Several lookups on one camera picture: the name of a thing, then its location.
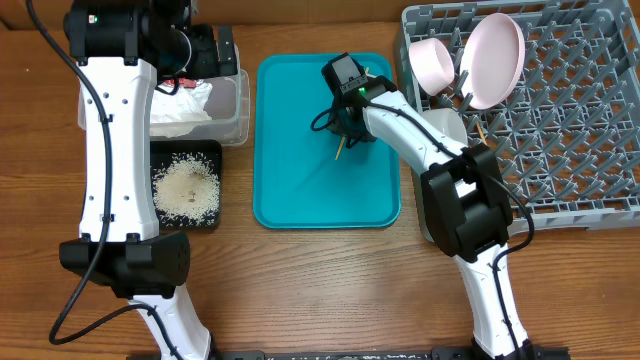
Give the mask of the grey-green bowl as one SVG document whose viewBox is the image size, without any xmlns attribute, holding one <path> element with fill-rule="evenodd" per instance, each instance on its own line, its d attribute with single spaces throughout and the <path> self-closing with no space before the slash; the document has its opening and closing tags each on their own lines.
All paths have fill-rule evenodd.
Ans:
<svg viewBox="0 0 640 360">
<path fill-rule="evenodd" d="M 441 108 L 425 111 L 422 117 L 442 134 L 460 142 L 468 144 L 467 131 L 459 114 L 451 108 Z"/>
</svg>

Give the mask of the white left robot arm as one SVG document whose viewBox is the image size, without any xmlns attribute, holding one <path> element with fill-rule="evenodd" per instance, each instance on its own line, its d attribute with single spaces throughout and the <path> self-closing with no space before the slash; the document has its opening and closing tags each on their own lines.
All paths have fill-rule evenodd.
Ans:
<svg viewBox="0 0 640 360">
<path fill-rule="evenodd" d="M 152 196 L 158 84 L 218 73 L 213 32 L 191 15 L 188 1 L 76 1 L 64 18 L 81 83 L 86 188 L 79 235 L 60 245 L 60 262 L 125 299 L 163 359 L 219 357 L 187 291 L 188 237 L 161 231 Z"/>
</svg>

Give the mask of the pink round plate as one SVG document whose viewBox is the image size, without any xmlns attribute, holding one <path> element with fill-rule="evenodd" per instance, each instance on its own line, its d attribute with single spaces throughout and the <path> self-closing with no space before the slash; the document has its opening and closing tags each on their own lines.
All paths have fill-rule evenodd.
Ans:
<svg viewBox="0 0 640 360">
<path fill-rule="evenodd" d="M 471 94 L 469 106 L 486 110 L 504 101 L 514 90 L 525 60 L 520 26 L 504 13 L 488 15 L 469 36 L 460 73 L 467 72 L 461 94 Z"/>
</svg>

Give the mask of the pink small bowl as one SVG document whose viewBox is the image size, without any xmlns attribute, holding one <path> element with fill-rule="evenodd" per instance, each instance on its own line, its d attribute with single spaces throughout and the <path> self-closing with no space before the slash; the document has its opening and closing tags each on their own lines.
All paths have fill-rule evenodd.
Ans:
<svg viewBox="0 0 640 360">
<path fill-rule="evenodd" d="M 454 81 L 454 64 L 447 47 L 436 38 L 411 43 L 412 72 L 424 92 L 435 96 Z"/>
</svg>

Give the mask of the red snack wrapper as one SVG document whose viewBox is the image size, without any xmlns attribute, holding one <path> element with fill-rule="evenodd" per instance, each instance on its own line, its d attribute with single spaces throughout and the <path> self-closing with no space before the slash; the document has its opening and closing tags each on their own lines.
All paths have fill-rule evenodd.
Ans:
<svg viewBox="0 0 640 360">
<path fill-rule="evenodd" d="M 197 88 L 202 81 L 187 78 L 172 78 L 164 81 L 163 85 L 173 88 L 176 83 L 178 83 L 180 87 L 194 89 Z"/>
</svg>

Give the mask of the white napkin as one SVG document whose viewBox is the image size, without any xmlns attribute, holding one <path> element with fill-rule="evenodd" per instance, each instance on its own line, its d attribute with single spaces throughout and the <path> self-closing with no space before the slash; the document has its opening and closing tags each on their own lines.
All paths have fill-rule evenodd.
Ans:
<svg viewBox="0 0 640 360">
<path fill-rule="evenodd" d="M 212 120 L 204 110 L 213 86 L 201 81 L 195 88 L 180 87 L 175 95 L 154 91 L 150 113 L 150 135 L 173 138 L 190 133 Z"/>
</svg>

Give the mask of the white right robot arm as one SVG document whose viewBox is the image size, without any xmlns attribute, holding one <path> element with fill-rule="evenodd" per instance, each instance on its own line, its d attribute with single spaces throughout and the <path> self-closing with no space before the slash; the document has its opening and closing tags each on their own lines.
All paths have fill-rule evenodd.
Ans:
<svg viewBox="0 0 640 360">
<path fill-rule="evenodd" d="M 384 76 L 326 81 L 332 115 L 384 141 L 420 177 L 424 222 L 432 242 L 461 272 L 474 318 L 473 345 L 485 359 L 525 359 L 532 343 L 519 320 L 507 257 L 511 206 L 485 144 L 470 147 L 437 130 Z"/>
</svg>

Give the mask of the white rice pile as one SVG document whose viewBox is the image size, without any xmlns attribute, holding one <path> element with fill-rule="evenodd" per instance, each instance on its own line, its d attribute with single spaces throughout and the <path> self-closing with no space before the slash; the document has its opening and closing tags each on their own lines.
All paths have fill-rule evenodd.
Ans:
<svg viewBox="0 0 640 360">
<path fill-rule="evenodd" d="M 162 227 L 217 225 L 221 183 L 216 170 L 203 152 L 173 153 L 152 170 L 153 203 Z"/>
</svg>

